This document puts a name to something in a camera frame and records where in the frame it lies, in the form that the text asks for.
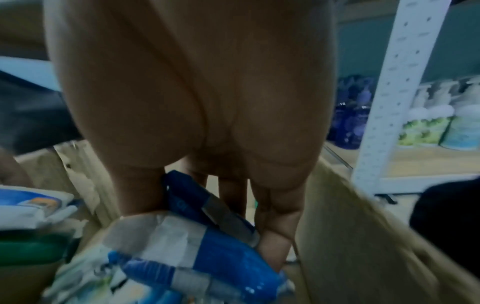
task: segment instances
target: store shelf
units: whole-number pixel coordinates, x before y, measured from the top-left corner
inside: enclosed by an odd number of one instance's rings
[[[332,143],[325,144],[349,166],[356,168],[359,150],[346,150]],[[329,161],[341,174],[349,170],[341,162]],[[376,194],[419,193],[430,186],[472,179],[480,175],[480,151],[456,151],[442,147],[395,149]]]

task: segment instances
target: cardboard flap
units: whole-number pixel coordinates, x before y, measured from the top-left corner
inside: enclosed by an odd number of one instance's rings
[[[478,303],[480,284],[320,162],[297,248],[314,303]]]

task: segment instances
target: hand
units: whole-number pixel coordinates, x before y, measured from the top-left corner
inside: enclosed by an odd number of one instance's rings
[[[15,158],[0,148],[0,184],[33,188],[34,183]]]
[[[164,167],[244,214],[279,270],[330,124],[331,1],[46,2],[49,53],[73,116],[109,170],[124,214],[165,208]]]

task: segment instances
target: blue and white package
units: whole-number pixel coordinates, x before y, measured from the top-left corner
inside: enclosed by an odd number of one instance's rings
[[[112,264],[154,290],[228,303],[270,303],[293,292],[285,275],[276,273],[251,246],[259,236],[250,223],[216,206],[225,204],[190,177],[170,174],[164,185],[175,213],[116,222],[104,241],[114,250],[109,254]]]
[[[77,211],[73,194],[0,185],[0,231],[31,230],[56,224]]]

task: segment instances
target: black object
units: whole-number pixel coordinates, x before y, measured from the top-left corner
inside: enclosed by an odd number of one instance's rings
[[[434,186],[413,209],[410,226],[480,278],[480,178]]]
[[[24,154],[78,139],[61,92],[0,71],[0,146]]]

